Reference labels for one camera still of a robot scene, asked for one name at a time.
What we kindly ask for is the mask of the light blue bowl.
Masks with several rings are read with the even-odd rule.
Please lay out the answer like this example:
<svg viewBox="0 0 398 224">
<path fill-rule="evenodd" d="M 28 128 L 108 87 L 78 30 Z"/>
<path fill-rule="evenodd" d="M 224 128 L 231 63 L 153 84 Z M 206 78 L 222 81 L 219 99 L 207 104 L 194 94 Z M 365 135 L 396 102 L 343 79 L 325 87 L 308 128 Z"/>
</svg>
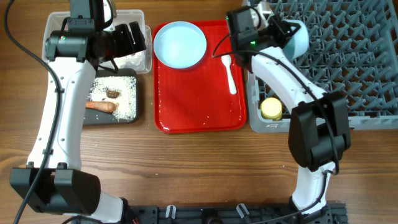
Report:
<svg viewBox="0 0 398 224">
<path fill-rule="evenodd" d="M 298 24 L 300 27 L 298 31 L 292 36 L 287 42 L 287 45 L 283 48 L 283 52 L 288 60 L 293 60 L 303 55 L 309 48 L 309 34 L 307 26 L 300 20 L 286 20 L 289 23 Z"/>
</svg>

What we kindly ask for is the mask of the white tissue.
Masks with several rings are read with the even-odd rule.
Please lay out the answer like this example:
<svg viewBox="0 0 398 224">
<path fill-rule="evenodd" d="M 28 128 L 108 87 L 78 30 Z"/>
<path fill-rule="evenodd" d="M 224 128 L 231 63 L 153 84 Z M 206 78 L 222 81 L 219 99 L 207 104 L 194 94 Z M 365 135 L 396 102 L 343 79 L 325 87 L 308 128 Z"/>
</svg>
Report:
<svg viewBox="0 0 398 224">
<path fill-rule="evenodd" d="M 140 66 L 140 64 L 144 61 L 144 58 L 145 58 L 145 53 L 138 52 L 117 58 L 115 62 L 119 67 L 135 68 Z"/>
</svg>

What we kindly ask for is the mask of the brown food scrap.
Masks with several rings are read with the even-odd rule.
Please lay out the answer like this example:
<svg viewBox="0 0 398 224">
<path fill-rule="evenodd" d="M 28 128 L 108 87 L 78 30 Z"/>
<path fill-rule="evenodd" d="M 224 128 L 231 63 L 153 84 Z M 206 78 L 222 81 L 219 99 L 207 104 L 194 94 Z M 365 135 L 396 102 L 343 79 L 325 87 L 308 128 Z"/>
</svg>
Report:
<svg viewBox="0 0 398 224">
<path fill-rule="evenodd" d="M 109 90 L 109 89 L 106 90 L 106 96 L 107 96 L 108 98 L 115 99 L 115 98 L 117 98 L 119 95 L 120 95 L 120 92 L 118 92 L 118 91 L 116 91 L 116 90 Z"/>
</svg>

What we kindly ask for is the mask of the white plastic spoon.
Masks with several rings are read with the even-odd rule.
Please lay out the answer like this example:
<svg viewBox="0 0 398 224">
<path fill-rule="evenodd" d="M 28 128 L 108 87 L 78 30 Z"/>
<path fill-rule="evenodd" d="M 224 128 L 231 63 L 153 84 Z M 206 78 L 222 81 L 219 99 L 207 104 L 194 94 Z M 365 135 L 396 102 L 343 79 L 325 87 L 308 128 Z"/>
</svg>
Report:
<svg viewBox="0 0 398 224">
<path fill-rule="evenodd" d="M 224 55 L 224 56 L 221 57 L 221 61 L 222 61 L 223 65 L 225 66 L 225 69 L 226 69 L 229 92 L 232 95 L 235 95 L 235 94 L 237 94 L 237 89 L 236 89 L 236 85 L 234 83 L 233 75 L 232 75 L 232 72 L 231 72 L 232 59 L 231 59 L 231 57 L 229 55 Z"/>
</svg>

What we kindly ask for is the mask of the orange carrot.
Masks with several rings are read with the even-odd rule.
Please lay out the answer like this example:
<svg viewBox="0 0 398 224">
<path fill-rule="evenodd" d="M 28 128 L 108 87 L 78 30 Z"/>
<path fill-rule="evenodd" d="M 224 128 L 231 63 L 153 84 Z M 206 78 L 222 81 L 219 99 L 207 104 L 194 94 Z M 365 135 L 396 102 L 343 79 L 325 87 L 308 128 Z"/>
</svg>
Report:
<svg viewBox="0 0 398 224">
<path fill-rule="evenodd" d="M 118 106 L 118 104 L 108 101 L 87 101 L 85 108 L 102 111 L 104 113 L 113 113 Z"/>
</svg>

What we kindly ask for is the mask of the white rice pile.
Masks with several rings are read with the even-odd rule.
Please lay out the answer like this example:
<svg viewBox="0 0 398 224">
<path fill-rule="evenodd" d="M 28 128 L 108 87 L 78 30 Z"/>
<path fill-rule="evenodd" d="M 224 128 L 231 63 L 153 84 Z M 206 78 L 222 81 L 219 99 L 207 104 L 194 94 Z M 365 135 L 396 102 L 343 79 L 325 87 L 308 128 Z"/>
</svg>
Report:
<svg viewBox="0 0 398 224">
<path fill-rule="evenodd" d="M 108 98 L 106 90 L 116 90 L 120 95 Z M 137 79 L 134 76 L 110 76 L 95 78 L 87 101 L 108 101 L 118 104 L 113 113 L 88 109 L 94 112 L 94 121 L 102 123 L 130 122 L 137 116 Z"/>
</svg>

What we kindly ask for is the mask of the yellow plastic cup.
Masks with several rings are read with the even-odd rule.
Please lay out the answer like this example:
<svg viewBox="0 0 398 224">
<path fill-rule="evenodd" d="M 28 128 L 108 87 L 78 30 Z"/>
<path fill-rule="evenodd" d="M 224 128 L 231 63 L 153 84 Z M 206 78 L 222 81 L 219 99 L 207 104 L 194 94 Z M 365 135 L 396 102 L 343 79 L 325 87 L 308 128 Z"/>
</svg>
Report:
<svg viewBox="0 0 398 224">
<path fill-rule="evenodd" d="M 260 104 L 260 111 L 264 119 L 278 121 L 282 118 L 282 103 L 277 98 L 266 98 Z"/>
</svg>

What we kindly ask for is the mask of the light blue plate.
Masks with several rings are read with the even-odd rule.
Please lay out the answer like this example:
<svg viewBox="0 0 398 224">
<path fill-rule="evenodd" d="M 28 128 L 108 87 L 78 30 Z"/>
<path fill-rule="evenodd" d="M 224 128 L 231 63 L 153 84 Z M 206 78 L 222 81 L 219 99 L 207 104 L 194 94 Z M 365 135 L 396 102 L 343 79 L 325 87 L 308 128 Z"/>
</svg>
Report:
<svg viewBox="0 0 398 224">
<path fill-rule="evenodd" d="M 206 49 L 204 32 L 190 22 L 168 23 L 154 37 L 155 56 L 170 68 L 184 69 L 196 65 Z"/>
</svg>

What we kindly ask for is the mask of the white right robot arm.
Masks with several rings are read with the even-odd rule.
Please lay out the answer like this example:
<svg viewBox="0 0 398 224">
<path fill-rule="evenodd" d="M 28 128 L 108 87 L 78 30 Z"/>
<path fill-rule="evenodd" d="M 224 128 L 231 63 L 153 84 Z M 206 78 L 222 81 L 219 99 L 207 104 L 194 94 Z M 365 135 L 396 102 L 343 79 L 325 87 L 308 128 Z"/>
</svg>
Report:
<svg viewBox="0 0 398 224">
<path fill-rule="evenodd" d="M 309 48 L 306 25 L 284 20 L 264 2 L 226 14 L 231 55 L 240 67 L 263 80 L 290 113 L 288 145 L 298 164 L 291 197 L 297 215 L 310 218 L 326 207 L 326 190 L 351 145 L 348 105 L 328 93 L 291 62 Z"/>
</svg>

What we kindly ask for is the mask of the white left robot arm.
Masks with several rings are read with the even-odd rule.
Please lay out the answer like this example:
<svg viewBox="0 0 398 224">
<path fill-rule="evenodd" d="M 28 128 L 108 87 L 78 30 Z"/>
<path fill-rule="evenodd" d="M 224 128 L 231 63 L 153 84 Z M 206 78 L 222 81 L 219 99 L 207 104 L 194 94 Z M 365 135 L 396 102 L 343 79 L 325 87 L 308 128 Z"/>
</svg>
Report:
<svg viewBox="0 0 398 224">
<path fill-rule="evenodd" d="M 81 170 L 85 104 L 104 62 L 146 49 L 136 22 L 114 25 L 112 1 L 71 1 L 70 14 L 44 43 L 40 63 L 49 84 L 37 140 L 10 184 L 22 206 L 93 223 L 139 223 L 125 198 L 102 191 L 97 176 Z"/>
</svg>

